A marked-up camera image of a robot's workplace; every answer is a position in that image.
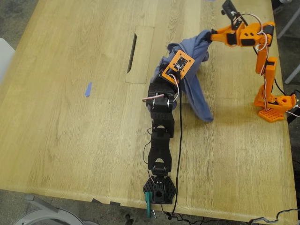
blue cloth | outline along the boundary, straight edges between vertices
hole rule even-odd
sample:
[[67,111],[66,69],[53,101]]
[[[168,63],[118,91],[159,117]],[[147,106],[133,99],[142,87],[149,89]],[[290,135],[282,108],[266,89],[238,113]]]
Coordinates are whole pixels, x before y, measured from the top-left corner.
[[[209,30],[203,30],[195,37],[183,39],[179,44],[170,43],[167,47],[169,56],[162,57],[159,65],[162,63],[169,64],[179,49],[195,60],[192,67],[182,79],[182,90],[186,93],[188,101],[197,117],[203,121],[212,121],[210,109],[205,102],[198,78],[196,76],[201,62],[208,59],[207,49],[210,43],[204,40],[204,36],[207,32],[209,32]],[[154,76],[151,78],[150,82],[153,82],[155,77],[158,76],[159,65],[156,67]]]

wood grain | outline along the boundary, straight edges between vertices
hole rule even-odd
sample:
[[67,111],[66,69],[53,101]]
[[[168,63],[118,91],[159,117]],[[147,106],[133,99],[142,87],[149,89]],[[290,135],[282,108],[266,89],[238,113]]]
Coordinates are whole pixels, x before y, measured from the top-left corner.
[[[233,2],[241,12],[273,21],[270,1]],[[141,98],[168,43],[230,23],[220,13],[222,3],[40,0],[0,86],[0,188],[145,208],[142,150],[151,121]],[[146,84],[125,82],[136,26],[154,27]],[[198,120],[184,96],[176,211],[274,219],[297,206],[286,120],[268,123],[256,115],[252,102],[263,79],[251,48],[212,43],[209,52],[197,76],[214,121]],[[276,38],[270,56],[278,57]],[[276,78],[281,84],[279,63]],[[173,115],[175,181],[178,109]],[[296,220],[289,212],[279,223]]]

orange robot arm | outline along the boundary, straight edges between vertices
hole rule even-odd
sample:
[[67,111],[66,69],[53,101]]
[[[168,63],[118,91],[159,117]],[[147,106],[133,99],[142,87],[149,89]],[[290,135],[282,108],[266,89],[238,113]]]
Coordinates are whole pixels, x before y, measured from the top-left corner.
[[257,46],[257,60],[255,72],[263,75],[264,84],[260,87],[254,105],[263,107],[258,115],[269,122],[282,120],[284,113],[296,105],[296,96],[274,96],[272,95],[272,86],[275,78],[276,57],[268,57],[269,47],[272,43],[274,22],[265,22],[263,24],[247,22],[243,19],[230,0],[223,4],[223,14],[227,14],[231,19],[231,25],[212,30],[210,40],[223,42],[225,45],[234,47],[255,47]]

green clamp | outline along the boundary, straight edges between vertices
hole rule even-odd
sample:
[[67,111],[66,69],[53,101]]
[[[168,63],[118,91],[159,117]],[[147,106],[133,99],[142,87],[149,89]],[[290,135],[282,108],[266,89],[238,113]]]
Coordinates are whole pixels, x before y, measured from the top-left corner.
[[146,191],[145,192],[145,200],[147,204],[147,217],[151,218],[151,199],[152,199],[152,192],[151,191]]

blue tape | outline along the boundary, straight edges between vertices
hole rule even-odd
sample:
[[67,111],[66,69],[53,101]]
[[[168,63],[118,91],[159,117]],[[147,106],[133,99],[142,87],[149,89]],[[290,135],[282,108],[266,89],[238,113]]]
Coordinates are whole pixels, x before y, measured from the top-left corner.
[[92,87],[92,82],[89,82],[89,84],[88,84],[88,86],[87,86],[87,88],[85,90],[85,93],[84,93],[86,97],[90,96],[90,89],[91,89],[91,87]]

